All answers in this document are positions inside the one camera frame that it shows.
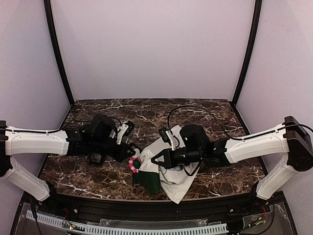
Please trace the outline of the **white brooch backing piece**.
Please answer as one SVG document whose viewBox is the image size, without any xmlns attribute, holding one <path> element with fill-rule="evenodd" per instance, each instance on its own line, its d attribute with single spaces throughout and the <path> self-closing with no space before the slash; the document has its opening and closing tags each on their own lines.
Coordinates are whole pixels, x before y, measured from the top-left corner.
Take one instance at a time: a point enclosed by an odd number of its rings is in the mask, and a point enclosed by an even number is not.
<svg viewBox="0 0 313 235">
<path fill-rule="evenodd" d="M 133 158 L 138 158 L 140 156 L 140 150 L 139 149 L 135 149 L 135 154 L 132 156 Z"/>
</svg>

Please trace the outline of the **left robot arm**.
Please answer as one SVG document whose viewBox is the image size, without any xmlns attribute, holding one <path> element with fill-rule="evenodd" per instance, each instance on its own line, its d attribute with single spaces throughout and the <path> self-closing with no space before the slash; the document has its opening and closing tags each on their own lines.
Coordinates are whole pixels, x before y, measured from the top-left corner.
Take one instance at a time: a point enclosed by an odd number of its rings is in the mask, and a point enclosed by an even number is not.
<svg viewBox="0 0 313 235">
<path fill-rule="evenodd" d="M 101 165 L 107 157 L 122 162 L 137 157 L 140 149 L 123 141 L 134 129 L 127 121 L 116 126 L 111 117 L 96 115 L 78 129 L 30 130 L 0 122 L 0 176 L 44 202 L 55 196 L 54 186 L 21 166 L 16 154 L 56 154 L 86 156 L 91 164 Z"/>
</svg>

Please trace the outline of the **pink flower brooch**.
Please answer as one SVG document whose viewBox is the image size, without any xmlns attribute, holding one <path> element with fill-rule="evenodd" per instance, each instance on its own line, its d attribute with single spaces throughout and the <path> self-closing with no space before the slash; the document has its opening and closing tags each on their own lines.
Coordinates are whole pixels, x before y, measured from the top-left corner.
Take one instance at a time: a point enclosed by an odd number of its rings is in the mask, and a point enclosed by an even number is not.
<svg viewBox="0 0 313 235">
<path fill-rule="evenodd" d="M 129 159 L 129 168 L 131 169 L 132 173 L 138 173 L 141 167 L 142 161 L 140 158 L 133 158 Z"/>
</svg>

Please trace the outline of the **white and green garment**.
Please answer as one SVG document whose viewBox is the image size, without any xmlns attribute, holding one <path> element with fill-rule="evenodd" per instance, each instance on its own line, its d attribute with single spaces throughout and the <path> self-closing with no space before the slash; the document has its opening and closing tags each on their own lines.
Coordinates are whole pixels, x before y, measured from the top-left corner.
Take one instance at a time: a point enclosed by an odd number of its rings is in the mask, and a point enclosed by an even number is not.
<svg viewBox="0 0 313 235">
<path fill-rule="evenodd" d="M 170 145 L 159 138 L 143 149 L 139 157 L 142 164 L 139 172 L 133 173 L 133 183 L 144 187 L 150 194 L 164 191 L 171 201 L 179 204 L 192 185 L 195 175 L 188 176 L 179 166 L 165 169 L 151 162 L 152 157 L 167 148 Z"/>
</svg>

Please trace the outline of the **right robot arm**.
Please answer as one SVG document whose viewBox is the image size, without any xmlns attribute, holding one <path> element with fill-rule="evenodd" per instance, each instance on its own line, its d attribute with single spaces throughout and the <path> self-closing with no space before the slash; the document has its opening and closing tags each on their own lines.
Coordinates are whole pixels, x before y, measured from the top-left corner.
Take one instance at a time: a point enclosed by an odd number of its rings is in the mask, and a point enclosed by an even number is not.
<svg viewBox="0 0 313 235">
<path fill-rule="evenodd" d="M 190 124 L 179 131 L 185 146 L 164 149 L 151 162 L 174 168 L 190 163 L 221 167 L 263 155 L 283 153 L 279 163 L 251 190 L 251 202 L 262 203 L 292 176 L 313 166 L 313 146 L 308 126 L 288 116 L 284 122 L 263 132 L 211 142 L 202 126 Z"/>
</svg>

